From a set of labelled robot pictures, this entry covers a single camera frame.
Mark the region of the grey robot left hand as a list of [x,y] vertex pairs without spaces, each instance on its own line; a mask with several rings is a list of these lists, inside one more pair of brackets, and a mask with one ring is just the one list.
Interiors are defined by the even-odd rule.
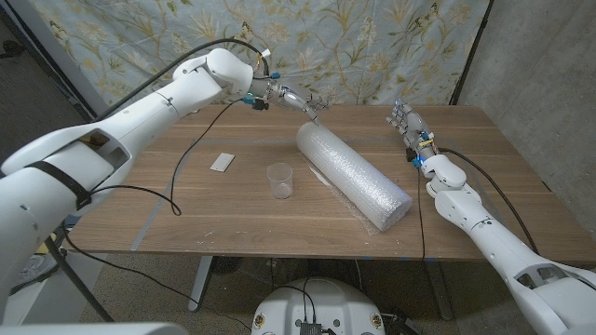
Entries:
[[302,112],[316,125],[320,125],[318,112],[332,106],[327,98],[281,79],[254,79],[249,92],[264,102]]

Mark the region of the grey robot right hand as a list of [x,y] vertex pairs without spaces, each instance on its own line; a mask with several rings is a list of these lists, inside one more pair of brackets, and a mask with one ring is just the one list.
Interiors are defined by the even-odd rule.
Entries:
[[417,168],[428,158],[437,154],[434,134],[429,130],[420,114],[408,103],[397,99],[391,116],[388,116],[386,121],[401,135],[406,145],[407,160]]

